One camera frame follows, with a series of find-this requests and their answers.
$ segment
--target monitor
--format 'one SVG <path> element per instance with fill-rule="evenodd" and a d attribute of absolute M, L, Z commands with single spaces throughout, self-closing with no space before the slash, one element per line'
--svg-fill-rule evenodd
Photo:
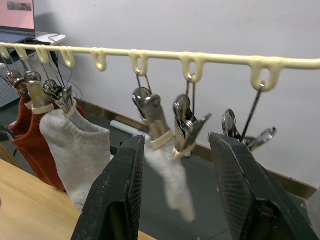
<path fill-rule="evenodd" d="M 33 0 L 0 0 L 0 31 L 35 32 Z"/>

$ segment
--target sock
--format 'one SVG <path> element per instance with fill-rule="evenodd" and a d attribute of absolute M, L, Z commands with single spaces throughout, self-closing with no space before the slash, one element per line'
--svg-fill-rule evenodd
<path fill-rule="evenodd" d="M 187 222 L 195 219 L 192 195 L 188 187 L 186 170 L 181 160 L 174 160 L 174 139 L 154 149 L 146 136 L 144 156 L 148 164 L 160 175 L 164 185 L 166 201 L 173 210 L 178 210 Z"/>
<path fill-rule="evenodd" d="M 86 116 L 79 106 L 77 109 Z M 36 177 L 50 186 L 64 190 L 48 144 L 40 133 L 39 124 L 44 115 L 45 113 L 33 114 L 28 103 L 21 98 L 17 121 L 8 128 L 16 135 L 12 143 L 19 149 Z"/>
<path fill-rule="evenodd" d="M 92 184 L 111 160 L 110 131 L 90 123 L 78 111 L 71 121 L 61 109 L 42 118 L 40 131 L 69 197 L 81 211 Z"/>
<path fill-rule="evenodd" d="M 31 102 L 26 102 L 23 98 L 20 98 L 18 118 L 16 122 L 7 126 L 7 128 L 10 129 L 16 136 L 24 135 L 29 130 L 32 118 L 30 103 Z"/>

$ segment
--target hanging rack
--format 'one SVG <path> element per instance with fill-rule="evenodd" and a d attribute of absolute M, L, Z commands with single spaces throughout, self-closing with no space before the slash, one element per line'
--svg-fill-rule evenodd
<path fill-rule="evenodd" d="M 269 92 L 276 87 L 280 73 L 283 69 L 320 69 L 320 59 L 223 55 L 201 52 L 108 49 L 96 47 L 46 46 L 0 42 L 0 54 L 5 59 L 10 58 L 7 48 L 15 49 L 24 62 L 28 61 L 26 50 L 34 50 L 43 64 L 49 64 L 49 52 L 61 52 L 63 60 L 69 68 L 76 65 L 74 54 L 91 54 L 96 68 L 101 72 L 104 72 L 107 69 L 107 56 L 127 56 L 131 58 L 135 74 L 140 77 L 144 77 L 148 72 L 148 59 L 180 60 L 182 62 L 183 76 L 192 84 L 201 80 L 205 63 L 247 65 L 251 68 L 250 80 L 252 87 L 256 91 L 259 91 L 261 84 L 265 82 L 263 92 Z M 139 66 L 138 64 L 139 59 L 141 59 L 142 66 Z M 191 63 L 195 63 L 195 73 L 190 71 Z M 268 69 L 270 71 L 269 80 L 261 79 L 260 75 L 263 69 Z"/>

